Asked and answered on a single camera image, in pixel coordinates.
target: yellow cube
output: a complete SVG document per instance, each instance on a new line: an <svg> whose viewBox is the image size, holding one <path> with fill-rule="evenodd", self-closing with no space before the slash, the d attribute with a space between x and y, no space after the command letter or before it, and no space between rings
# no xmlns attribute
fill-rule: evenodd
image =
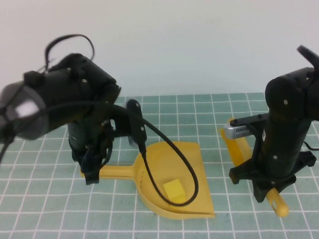
<svg viewBox="0 0 319 239"><path fill-rule="evenodd" d="M171 202L173 203L186 202L186 193L179 179L175 179L173 181L165 183L163 186L168 196L168 199Z"/></svg>

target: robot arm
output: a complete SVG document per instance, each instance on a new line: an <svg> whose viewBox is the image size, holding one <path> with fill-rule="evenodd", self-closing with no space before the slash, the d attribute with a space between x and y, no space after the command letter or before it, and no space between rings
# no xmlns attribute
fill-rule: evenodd
<svg viewBox="0 0 319 239"><path fill-rule="evenodd" d="M46 51L45 72L30 71L24 80L6 86L0 95L0 142L4 147L16 136L33 140L67 124L72 158L84 174L86 184L99 183L100 169L110 160L113 141L127 136L139 147L148 175L159 196L173 206L186 206L198 194L197 176L182 152L156 127L142 117L136 100L126 108L114 105L121 88L116 80L98 67L92 59L70 54L48 68L50 49L59 41L84 35L67 35L52 41ZM145 125L157 133L180 156L194 179L194 194L183 203L173 203L158 189L147 163Z"/></svg>
<svg viewBox="0 0 319 239"><path fill-rule="evenodd" d="M265 91L267 114L235 119L225 126L228 138L254 135L253 156L232 168L233 183L252 180L254 195L262 202L276 188L281 192L295 183L295 174L313 166L311 152L301 152L313 120L319 120L319 56L303 46L298 51L314 66L271 80Z"/></svg>

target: dustpan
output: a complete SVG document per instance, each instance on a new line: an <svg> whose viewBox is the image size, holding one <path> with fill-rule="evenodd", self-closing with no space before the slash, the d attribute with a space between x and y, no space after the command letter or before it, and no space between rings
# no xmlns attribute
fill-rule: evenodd
<svg viewBox="0 0 319 239"><path fill-rule="evenodd" d="M224 129L221 130L221 134L226 142L229 155L235 166L244 163L252 157L252 150L246 138L228 139L225 136ZM289 214L289 207L276 188L270 190L267 193L266 198L277 216L284 218Z"/></svg>
<svg viewBox="0 0 319 239"><path fill-rule="evenodd" d="M205 175L198 143L173 141L194 169L199 183L198 195L189 205L176 207L166 203L157 194L141 154L132 166L106 165L100 170L100 178L127 179L135 181L137 192L143 203L154 213L169 219L214 218L214 208ZM188 200L194 193L193 178L176 152L166 143L157 142L147 147L147 161L152 176L167 197L163 185L179 179Z"/></svg>

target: black cable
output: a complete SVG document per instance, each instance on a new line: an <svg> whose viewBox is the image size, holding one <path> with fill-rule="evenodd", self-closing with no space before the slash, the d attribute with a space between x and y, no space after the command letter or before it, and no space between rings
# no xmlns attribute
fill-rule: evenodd
<svg viewBox="0 0 319 239"><path fill-rule="evenodd" d="M37 113L35 113L34 115L32 115L29 119L27 119L24 123L22 123L19 127L17 127L16 131L15 131L15 135L19 134L22 130L24 130L26 127L28 127L29 124L31 124L34 120L36 120L38 117L40 117L41 115L47 114L51 111L55 111L55 110L59 110L61 108L66 108L66 107L74 107L74 106L96 106L96 107L109 107L111 110L116 110L119 111L121 113L127 114L131 117L134 117L135 119L143 122L143 124L145 124L147 127L149 127L152 131L154 131L156 134L158 134L178 155L179 157L182 159L182 161L184 162L184 164L186 165L186 167L188 168L188 170L190 171L193 180L194 180L194 185L195 185L195 189L194 189L194 194L191 196L191 198L189 200L187 200L184 203L173 203L170 200L166 199L163 194L160 192L159 188L157 187L153 176L151 174L151 171L149 169L147 160L146 160L146 155L143 155L143 159L144 159L144 163L146 166L146 169L148 171L149 177L151 179L151 182L155 188L155 190L157 191L157 193L159 194L159 196L168 204L173 205L173 206L177 206L177 207L183 207L186 206L188 204L190 204L191 202L194 201L194 199L197 197L198 194L198 179L197 176L194 172L194 169L192 168L192 166L190 165L190 163L187 161L187 159L185 158L185 156L182 154L182 152L179 150L179 148L176 147L176 145L169 139L166 137L165 134L163 134L159 129L157 129L154 125L152 125L151 123L149 123L146 119L139 117L138 115L134 114L133 112L121 107L121 106L117 106L117 105L112 105L110 103L104 103L104 102L99 102L99 101L75 101L75 102L68 102L68 103L63 103L57 106L52 106L49 107L47 109L43 109L38 111Z"/></svg>
<svg viewBox="0 0 319 239"><path fill-rule="evenodd" d="M71 38L71 37L76 37L76 36L81 36L81 37L84 37L85 39L88 40L88 42L90 43L90 45L92 47L92 56L91 56L90 60L93 60L93 58L95 56L95 50L94 50L93 43L91 42L91 40L87 36L82 35L82 34L70 34L70 35L61 36L61 37L58 37L57 39L54 39L53 41L51 41L45 49L44 57L45 57L45 71L46 72L49 68L49 52L52 49L52 47L55 46L60 41L66 40L66 39Z"/></svg>
<svg viewBox="0 0 319 239"><path fill-rule="evenodd" d="M304 144L306 145L306 147L311 150L311 151L319 151L319 148L312 148L307 142L304 141Z"/></svg>

